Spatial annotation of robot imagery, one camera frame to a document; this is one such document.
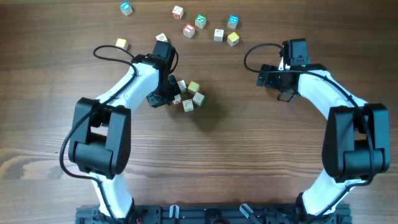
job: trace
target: cube face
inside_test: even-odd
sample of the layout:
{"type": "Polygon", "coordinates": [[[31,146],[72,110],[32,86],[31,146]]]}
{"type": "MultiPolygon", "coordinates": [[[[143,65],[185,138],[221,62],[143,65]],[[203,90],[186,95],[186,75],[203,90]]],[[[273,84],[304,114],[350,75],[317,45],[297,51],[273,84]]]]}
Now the cube face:
{"type": "Polygon", "coordinates": [[[214,41],[223,41],[224,30],[216,29],[214,31],[214,41]]]}
{"type": "Polygon", "coordinates": [[[188,112],[188,111],[193,111],[193,103],[192,100],[184,100],[182,101],[182,105],[184,107],[184,111],[188,112]]]}
{"type": "Polygon", "coordinates": [[[199,91],[199,87],[200,87],[199,84],[197,84],[195,82],[191,82],[191,83],[189,83],[189,86],[188,86],[188,92],[191,94],[196,94],[199,91]]]}
{"type": "Polygon", "coordinates": [[[181,19],[182,15],[184,14],[184,9],[180,6],[174,6],[172,14],[174,19],[181,19]]]}
{"type": "Polygon", "coordinates": [[[179,105],[181,103],[181,96],[178,94],[174,96],[173,105],[179,105]]]}
{"type": "Polygon", "coordinates": [[[232,34],[228,35],[227,42],[231,46],[234,46],[239,43],[239,36],[235,32],[233,32],[232,34]]]}
{"type": "Polygon", "coordinates": [[[116,46],[123,48],[124,50],[127,50],[128,44],[127,41],[124,39],[118,39],[118,41],[116,41],[116,46]]]}
{"type": "Polygon", "coordinates": [[[195,20],[195,25],[201,29],[204,28],[204,26],[206,25],[206,17],[199,14],[197,19],[195,20]]]}
{"type": "Polygon", "coordinates": [[[186,86],[184,80],[178,81],[177,84],[178,84],[178,87],[180,87],[180,90],[182,93],[185,93],[187,91],[187,86],[186,86]]]}
{"type": "Polygon", "coordinates": [[[120,4],[120,10],[122,10],[123,14],[128,16],[132,13],[131,5],[128,2],[124,2],[120,4]]]}
{"type": "Polygon", "coordinates": [[[228,28],[236,29],[238,25],[239,17],[231,15],[228,20],[228,28]]]}
{"type": "Polygon", "coordinates": [[[194,104],[201,106],[205,101],[205,96],[200,93],[196,93],[195,96],[192,98],[192,101],[194,104]]]}
{"type": "Polygon", "coordinates": [[[191,38],[194,34],[195,34],[195,27],[191,24],[187,24],[184,27],[184,35],[186,35],[187,37],[191,38]]]}
{"type": "Polygon", "coordinates": [[[163,42],[167,42],[166,35],[164,35],[164,34],[159,34],[159,35],[157,35],[157,36],[156,36],[156,40],[160,40],[160,41],[163,41],[163,42]]]}

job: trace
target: white cube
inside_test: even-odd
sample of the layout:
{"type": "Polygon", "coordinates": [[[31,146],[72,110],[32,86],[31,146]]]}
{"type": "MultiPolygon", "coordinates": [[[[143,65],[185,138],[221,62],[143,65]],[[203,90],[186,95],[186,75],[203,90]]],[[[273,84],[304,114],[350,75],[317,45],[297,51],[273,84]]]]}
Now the white cube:
{"type": "Polygon", "coordinates": [[[182,93],[185,93],[187,91],[187,86],[186,86],[184,80],[178,81],[177,84],[178,84],[178,87],[180,87],[180,90],[182,93]]]}
{"type": "Polygon", "coordinates": [[[120,4],[120,10],[122,10],[123,14],[126,16],[132,13],[132,7],[128,2],[120,4]]]}
{"type": "Polygon", "coordinates": [[[174,19],[181,19],[182,15],[184,15],[184,9],[180,6],[174,6],[172,14],[174,19]]]}
{"type": "Polygon", "coordinates": [[[216,29],[214,31],[214,41],[223,41],[224,30],[216,29]]]}
{"type": "Polygon", "coordinates": [[[197,19],[195,20],[195,25],[203,29],[204,26],[206,25],[206,16],[199,14],[197,19]]]}
{"type": "Polygon", "coordinates": [[[184,106],[184,111],[193,111],[193,103],[192,100],[184,100],[182,101],[182,105],[184,106]]]}
{"type": "Polygon", "coordinates": [[[194,34],[195,34],[195,27],[191,24],[187,24],[184,27],[184,35],[186,35],[187,37],[191,38],[194,34]]]}
{"type": "Polygon", "coordinates": [[[159,34],[159,35],[157,35],[157,36],[156,36],[156,40],[160,40],[160,41],[163,41],[163,42],[167,42],[166,35],[164,35],[164,34],[159,34]]]}
{"type": "Polygon", "coordinates": [[[233,32],[232,34],[228,35],[228,38],[226,40],[231,46],[235,46],[237,43],[239,43],[239,36],[233,32]]]}
{"type": "Polygon", "coordinates": [[[173,105],[179,105],[181,103],[181,96],[178,94],[174,96],[173,105]]]}
{"type": "Polygon", "coordinates": [[[118,41],[116,41],[116,46],[123,48],[124,50],[127,50],[127,48],[129,47],[129,44],[124,39],[118,39],[118,41]]]}
{"type": "Polygon", "coordinates": [[[200,93],[195,93],[195,96],[193,96],[193,98],[192,98],[193,103],[198,106],[201,106],[202,103],[204,102],[204,100],[205,100],[205,96],[203,96],[200,93]]]}
{"type": "Polygon", "coordinates": [[[228,20],[228,25],[227,25],[228,28],[236,29],[236,26],[238,25],[238,21],[239,21],[238,16],[231,15],[228,20]]]}

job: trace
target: yellow cube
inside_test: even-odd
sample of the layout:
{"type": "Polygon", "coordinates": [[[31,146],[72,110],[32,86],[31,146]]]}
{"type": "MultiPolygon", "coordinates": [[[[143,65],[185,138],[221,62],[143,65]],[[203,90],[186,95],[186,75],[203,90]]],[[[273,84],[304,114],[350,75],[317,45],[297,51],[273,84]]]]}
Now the yellow cube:
{"type": "Polygon", "coordinates": [[[233,32],[232,34],[228,35],[227,42],[234,46],[235,44],[239,43],[239,36],[233,32]]]}
{"type": "Polygon", "coordinates": [[[192,81],[191,83],[189,83],[188,92],[190,92],[191,94],[195,94],[199,91],[199,87],[199,84],[192,81]]]}
{"type": "Polygon", "coordinates": [[[129,46],[129,44],[124,39],[118,39],[118,41],[116,41],[116,46],[121,47],[124,50],[127,50],[127,47],[129,46]]]}

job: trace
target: blue and white cube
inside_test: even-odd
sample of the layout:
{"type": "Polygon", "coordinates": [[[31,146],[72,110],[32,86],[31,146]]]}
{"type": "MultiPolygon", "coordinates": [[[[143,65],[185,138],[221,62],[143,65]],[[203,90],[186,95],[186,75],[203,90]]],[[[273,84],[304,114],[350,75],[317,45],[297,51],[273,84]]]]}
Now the blue and white cube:
{"type": "Polygon", "coordinates": [[[238,16],[231,15],[228,20],[228,27],[231,29],[236,29],[236,26],[238,25],[238,21],[239,21],[238,16]]]}
{"type": "Polygon", "coordinates": [[[123,14],[126,16],[132,13],[131,5],[128,2],[120,4],[120,10],[122,10],[123,14]]]}

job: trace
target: wood grain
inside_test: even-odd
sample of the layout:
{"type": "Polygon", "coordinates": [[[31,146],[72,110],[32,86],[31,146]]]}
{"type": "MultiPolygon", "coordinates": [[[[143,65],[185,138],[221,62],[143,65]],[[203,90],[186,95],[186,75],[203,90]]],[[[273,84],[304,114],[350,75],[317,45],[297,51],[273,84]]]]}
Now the wood grain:
{"type": "MultiPolygon", "coordinates": [[[[127,17],[117,1],[27,2],[0,6],[0,223],[73,223],[77,207],[98,203],[91,183],[69,178],[58,163],[75,103],[127,71],[92,50],[125,38],[133,54],[151,53],[163,32],[180,55],[175,76],[195,80],[206,99],[192,113],[144,102],[132,117],[126,177],[138,205],[293,202],[311,186],[322,169],[326,120],[306,99],[278,102],[278,92],[256,87],[257,75],[243,67],[254,45],[304,37],[313,63],[389,109],[390,169],[345,202],[355,223],[398,220],[394,1],[134,1],[127,17]],[[181,21],[172,18],[174,5],[184,8],[181,21]],[[188,39],[182,29],[199,13],[206,26],[188,39]],[[234,47],[213,41],[215,28],[234,31],[226,27],[230,14],[239,16],[234,47]]],[[[273,48],[248,60],[253,68],[279,63],[273,48]]]]}

